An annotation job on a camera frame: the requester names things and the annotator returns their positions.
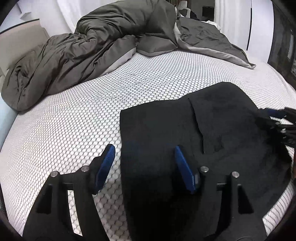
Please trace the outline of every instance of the pillow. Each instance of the pillow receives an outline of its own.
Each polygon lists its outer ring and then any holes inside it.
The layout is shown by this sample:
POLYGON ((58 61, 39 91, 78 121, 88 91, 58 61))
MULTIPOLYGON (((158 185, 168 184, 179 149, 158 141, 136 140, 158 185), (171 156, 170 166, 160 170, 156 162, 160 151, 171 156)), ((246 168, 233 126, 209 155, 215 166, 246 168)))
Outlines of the pillow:
POLYGON ((15 121, 17 111, 10 108, 2 99, 0 92, 0 150, 8 135, 10 128, 15 121))

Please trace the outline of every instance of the white curtain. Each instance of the white curtain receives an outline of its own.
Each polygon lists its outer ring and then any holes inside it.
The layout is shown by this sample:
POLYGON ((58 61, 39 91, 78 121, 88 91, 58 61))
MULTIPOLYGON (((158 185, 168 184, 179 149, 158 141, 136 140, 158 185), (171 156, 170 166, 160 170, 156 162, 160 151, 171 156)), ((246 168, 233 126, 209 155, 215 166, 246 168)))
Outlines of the white curtain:
POLYGON ((76 29, 78 20, 103 5, 116 2, 117 0, 57 0, 64 19, 72 33, 76 29))
POLYGON ((228 40, 246 49, 250 33, 251 0, 215 0, 214 22, 228 40))

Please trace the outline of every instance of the white mattress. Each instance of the white mattress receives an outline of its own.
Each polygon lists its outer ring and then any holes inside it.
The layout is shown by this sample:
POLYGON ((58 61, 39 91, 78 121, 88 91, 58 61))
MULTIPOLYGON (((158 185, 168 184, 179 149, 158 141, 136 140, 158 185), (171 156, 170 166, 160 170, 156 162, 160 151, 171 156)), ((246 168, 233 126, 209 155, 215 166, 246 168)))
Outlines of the white mattress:
MULTIPOLYGON (((258 107, 296 108, 296 92, 283 77, 268 64, 251 57, 250 61, 257 64, 254 70, 183 51, 157 57, 136 53, 112 73, 48 96, 19 114, 0 153, 0 182, 11 224, 22 234, 34 200, 53 170, 74 172, 112 143, 116 158, 94 201, 110 240, 130 240, 120 182, 120 111, 154 100, 178 99, 221 81, 239 86, 258 107)), ((279 223, 293 195, 290 183, 262 217, 267 234, 279 223)), ((73 229, 81 234, 72 192, 69 207, 73 229)))

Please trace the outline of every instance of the comforter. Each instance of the comforter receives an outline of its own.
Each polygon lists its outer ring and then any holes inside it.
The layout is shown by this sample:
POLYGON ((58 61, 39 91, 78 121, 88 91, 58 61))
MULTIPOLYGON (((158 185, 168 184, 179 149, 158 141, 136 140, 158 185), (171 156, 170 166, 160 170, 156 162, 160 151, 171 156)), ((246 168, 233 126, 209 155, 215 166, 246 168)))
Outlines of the comforter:
POLYGON ((156 56, 179 47, 255 68, 215 26, 180 18, 165 0, 125 0, 92 11, 74 34, 53 36, 26 54, 10 67, 2 98, 24 111, 46 95, 115 70, 136 51, 156 56))

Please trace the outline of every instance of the black towel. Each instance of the black towel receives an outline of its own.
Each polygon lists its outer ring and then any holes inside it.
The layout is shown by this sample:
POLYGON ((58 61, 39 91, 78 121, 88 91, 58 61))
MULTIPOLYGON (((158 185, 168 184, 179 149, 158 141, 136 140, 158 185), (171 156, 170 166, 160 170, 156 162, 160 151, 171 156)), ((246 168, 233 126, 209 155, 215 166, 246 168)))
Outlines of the black towel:
POLYGON ((194 224, 199 199, 182 193, 174 160, 177 145, 186 148, 190 160, 216 173, 239 172, 262 218, 287 187, 292 160, 280 140, 276 148, 270 143, 258 124, 260 115, 231 83, 121 111, 121 181, 132 240, 201 240, 194 224))

